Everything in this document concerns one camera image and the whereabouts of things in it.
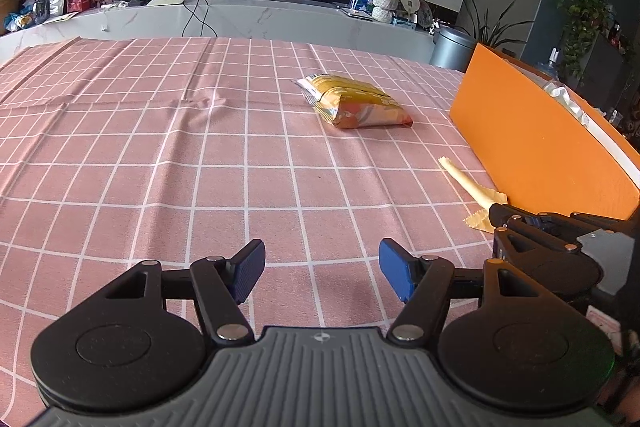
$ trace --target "snack bag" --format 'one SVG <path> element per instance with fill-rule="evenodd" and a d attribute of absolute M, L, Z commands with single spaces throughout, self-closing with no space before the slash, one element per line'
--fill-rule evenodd
<path fill-rule="evenodd" d="M 337 128 L 414 123 L 396 100 L 366 82 L 334 74 L 310 74 L 295 83 L 316 113 Z"/>

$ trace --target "red box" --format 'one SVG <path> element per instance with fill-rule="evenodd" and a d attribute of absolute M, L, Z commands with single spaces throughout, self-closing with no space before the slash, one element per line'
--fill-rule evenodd
<path fill-rule="evenodd" d="M 83 12 L 91 8 L 91 0 L 66 0 L 66 11 Z"/>

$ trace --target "tablecloth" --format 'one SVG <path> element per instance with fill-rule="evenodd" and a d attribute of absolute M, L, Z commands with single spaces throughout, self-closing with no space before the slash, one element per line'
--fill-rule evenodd
<path fill-rule="evenodd" d="M 372 82 L 412 127 L 336 130 L 292 80 Z M 252 238 L 267 264 L 242 305 L 264 325 L 383 329 L 401 303 L 378 267 L 391 237 L 481 267 L 490 237 L 436 159 L 492 186 L 448 109 L 461 75 L 398 58 L 247 39 L 74 39 L 0 68 L 0 420 L 42 409 L 30 346 L 143 259 L 188 267 Z M 473 307 L 455 302 L 451 316 Z M 193 306 L 168 309 L 195 321 Z"/>

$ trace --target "hanging plant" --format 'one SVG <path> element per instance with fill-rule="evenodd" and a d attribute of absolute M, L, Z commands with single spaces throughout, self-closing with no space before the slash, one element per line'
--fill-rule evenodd
<path fill-rule="evenodd" d="M 558 8 L 568 17 L 562 33 L 562 68 L 564 76 L 580 80 L 580 61 L 587 54 L 597 34 L 609 19 L 609 9 L 603 0 L 558 0 Z"/>

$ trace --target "wrapper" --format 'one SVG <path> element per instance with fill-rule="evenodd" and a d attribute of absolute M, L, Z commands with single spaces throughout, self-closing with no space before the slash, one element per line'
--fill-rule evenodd
<path fill-rule="evenodd" d="M 476 200 L 476 203 L 482 206 L 481 210 L 478 210 L 475 214 L 465 219 L 466 225 L 471 229 L 482 230 L 483 232 L 493 233 L 495 227 L 489 221 L 489 208 L 494 203 L 506 204 L 507 195 L 492 188 L 482 187 L 473 181 L 464 172 L 458 169 L 449 158 L 438 158 L 438 162 L 442 167 L 451 174 L 451 177 L 455 179 L 462 188 L 464 188 L 469 195 Z"/>
<path fill-rule="evenodd" d="M 295 83 L 320 117 L 337 128 L 414 123 L 396 100 L 366 82 L 333 74 L 310 74 Z"/>

